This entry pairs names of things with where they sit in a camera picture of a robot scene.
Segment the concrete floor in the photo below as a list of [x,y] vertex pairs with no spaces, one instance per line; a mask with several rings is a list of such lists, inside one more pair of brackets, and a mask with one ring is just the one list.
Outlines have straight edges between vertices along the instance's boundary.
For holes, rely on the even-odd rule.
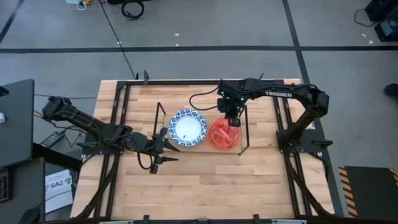
[[[301,46],[378,46],[373,28],[353,21],[354,11],[370,0],[288,0]],[[0,30],[17,0],[0,1]],[[124,47],[221,45],[293,46],[282,0],[152,0],[138,21],[123,18],[119,6],[104,7]],[[370,23],[364,13],[358,20]],[[70,49],[119,47],[98,1],[85,11],[64,0],[25,0],[4,39],[2,49]],[[134,72],[146,69],[151,78],[301,78],[290,51],[227,50],[128,52]],[[333,169],[344,166],[398,169],[398,104],[382,92],[397,82],[396,51],[303,52],[311,83],[330,95],[330,111],[321,119]],[[132,77],[122,53],[0,54],[0,85],[33,78],[35,92],[69,97],[96,96],[104,79]],[[41,110],[46,98],[35,98]],[[95,100],[74,100],[92,114]],[[34,140],[55,128],[35,118]],[[76,133],[67,132],[73,139]],[[65,141],[54,149],[70,149]],[[338,182],[341,199],[343,194]],[[68,217],[70,208],[47,216]]]

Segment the white cable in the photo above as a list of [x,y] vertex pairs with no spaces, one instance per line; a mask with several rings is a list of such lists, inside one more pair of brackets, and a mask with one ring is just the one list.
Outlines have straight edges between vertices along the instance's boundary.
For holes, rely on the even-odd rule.
[[[83,4],[83,5],[84,5],[84,8],[83,8],[83,9],[80,9],[80,8],[79,8],[79,5],[80,5],[80,4]],[[84,1],[81,1],[81,2],[79,2],[79,4],[76,5],[76,8],[77,8],[77,10],[79,10],[79,11],[83,11],[83,10],[85,10],[85,9],[87,8],[87,5],[86,5],[86,3],[85,3]]]

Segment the wooden table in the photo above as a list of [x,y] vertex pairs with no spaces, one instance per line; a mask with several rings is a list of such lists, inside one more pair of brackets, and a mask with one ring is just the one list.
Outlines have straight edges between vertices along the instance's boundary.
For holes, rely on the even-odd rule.
[[[300,83],[299,79],[284,81]],[[99,88],[94,117],[107,123],[116,83],[117,80],[102,81]],[[215,85],[133,86],[126,125],[151,136],[157,102],[162,103],[166,113],[174,114],[179,109],[190,108],[188,99],[191,95],[214,88]],[[218,97],[215,93],[199,96],[193,103],[199,108],[207,108],[214,106]],[[297,100],[289,99],[289,105],[295,121],[304,108]],[[165,156],[179,161],[162,164],[158,174],[151,175],[139,167],[135,152],[126,151],[119,163],[112,220],[142,220],[144,215],[150,215],[151,220],[248,219],[253,214],[259,214],[261,218],[293,218],[284,159],[278,150],[275,134],[277,121],[272,98],[249,100],[247,106],[251,147],[242,156],[167,151]],[[219,112],[214,109],[201,113]],[[116,124],[120,115],[121,110],[118,110]],[[282,117],[287,127],[285,115]],[[146,156],[142,158],[146,166],[149,160]],[[301,154],[301,160],[307,187],[324,208],[333,213],[321,161],[308,154]],[[82,167],[72,217],[83,210],[96,192],[102,161],[103,156],[97,155]],[[304,213],[302,197],[297,186],[296,189],[300,211]],[[105,214],[107,199],[108,193],[105,192],[101,215]]]

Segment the yellow and black hazard stripe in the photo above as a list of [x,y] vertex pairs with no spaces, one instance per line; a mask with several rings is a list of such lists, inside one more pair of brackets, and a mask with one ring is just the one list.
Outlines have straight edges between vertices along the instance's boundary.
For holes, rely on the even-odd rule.
[[397,173],[397,171],[396,170],[394,170],[394,169],[389,169],[391,172],[392,172],[392,175],[394,176],[394,179],[396,180],[396,184],[397,184],[397,187],[398,187],[398,173]]
[[340,174],[341,184],[343,185],[343,192],[344,197],[346,198],[348,214],[351,218],[356,218],[358,217],[358,213],[355,208],[354,196],[351,191],[351,186],[349,184],[347,171],[344,166],[340,166],[338,168],[338,172]]

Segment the blue and white bowl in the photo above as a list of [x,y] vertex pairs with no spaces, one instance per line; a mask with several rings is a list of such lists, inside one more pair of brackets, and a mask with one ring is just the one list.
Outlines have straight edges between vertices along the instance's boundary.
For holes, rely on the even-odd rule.
[[170,137],[181,146],[194,146],[198,144],[204,140],[206,132],[206,121],[203,115],[196,110],[180,110],[170,120]]

